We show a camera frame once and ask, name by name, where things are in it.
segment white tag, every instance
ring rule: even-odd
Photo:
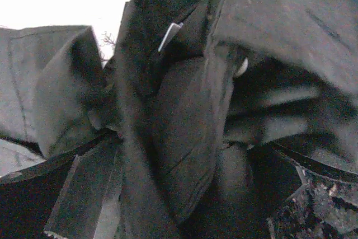
[[[179,32],[179,30],[181,29],[181,27],[183,26],[183,23],[181,22],[180,24],[176,24],[174,22],[172,22],[162,40],[161,45],[158,48],[158,52],[161,52],[167,45],[168,43],[173,39],[173,37]]]

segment seam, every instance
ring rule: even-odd
[[[16,83],[16,76],[15,76],[15,72],[14,72],[14,63],[13,63],[13,56],[12,56],[12,50],[11,50],[11,41],[12,39],[9,39],[8,44],[7,44],[7,49],[8,49],[8,59],[9,59],[9,64],[10,64],[10,72],[11,72],[11,78],[12,78],[12,84],[15,88],[15,93],[18,99],[18,103],[20,105],[20,109],[21,109],[21,114],[22,114],[22,121],[23,121],[23,132],[25,134],[25,139],[28,139],[28,133],[26,130],[26,118],[25,118],[25,109],[23,106],[23,100],[21,98],[20,95],[20,90],[18,89],[18,85]]]
[[[79,28],[76,29],[75,31],[83,31],[86,27],[83,28]],[[11,40],[13,39],[22,39],[22,38],[26,38],[28,36],[38,36],[38,35],[47,35],[47,34],[53,34],[53,33],[59,33],[59,32],[68,32],[70,29],[63,29],[63,30],[48,30],[48,31],[41,31],[41,32],[35,32],[35,33],[31,33],[31,34],[23,34],[23,35],[19,35],[16,36],[16,34],[12,33],[12,37],[10,38]]]
[[[192,194],[187,200],[187,203],[184,205],[184,207],[179,208],[175,212],[179,223],[185,221],[189,217],[189,215],[195,210],[196,206],[200,202],[200,199],[204,196],[204,193],[207,191],[210,184],[212,183],[214,173],[215,169],[207,169],[203,176],[197,181]]]

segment bare tree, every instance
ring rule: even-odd
[[[112,34],[105,31],[105,33],[102,34],[102,36],[103,36],[103,38],[102,38],[103,45],[102,46],[109,45],[114,50],[116,47],[116,39],[112,36]]]
[[[108,33],[107,31],[105,31],[104,34],[102,34],[102,43],[100,44],[100,47],[104,47],[104,46],[109,46],[113,51],[116,47],[116,39],[112,36],[111,33]],[[108,59],[105,59],[105,55],[104,53],[101,51],[101,49],[99,50],[100,51],[100,57],[102,59],[102,62],[107,62]]]

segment white button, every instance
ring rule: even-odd
[[[242,63],[241,67],[236,71],[234,77],[238,78],[238,77],[242,76],[242,74],[246,72],[247,68],[248,68],[248,59],[245,58],[245,60]]]

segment strap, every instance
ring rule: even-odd
[[[117,133],[111,132],[86,154],[75,157],[45,226],[48,236],[93,238],[103,200],[119,196],[121,147]]]
[[[108,136],[108,130],[102,130],[98,133],[96,139],[82,145],[81,147],[78,147],[73,151],[67,152],[60,156],[56,156],[46,161],[41,161],[42,159],[39,158],[38,163],[36,164],[33,163],[31,166],[23,167],[23,169],[8,173],[0,177],[0,185],[16,183],[46,175],[54,171],[58,167],[61,167],[66,163],[72,162],[75,155],[84,154],[91,148],[95,147],[106,136]]]

